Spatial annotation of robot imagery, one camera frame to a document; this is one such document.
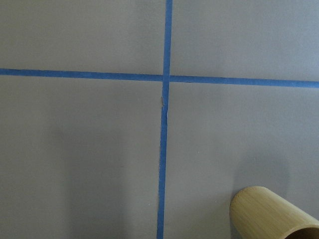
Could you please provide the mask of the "bamboo wooden cup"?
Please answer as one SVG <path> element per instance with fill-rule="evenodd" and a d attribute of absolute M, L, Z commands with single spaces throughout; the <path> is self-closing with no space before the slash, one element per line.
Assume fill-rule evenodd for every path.
<path fill-rule="evenodd" d="M 268 188 L 240 190 L 230 204 L 232 224 L 244 239 L 317 239 L 319 221 Z"/>

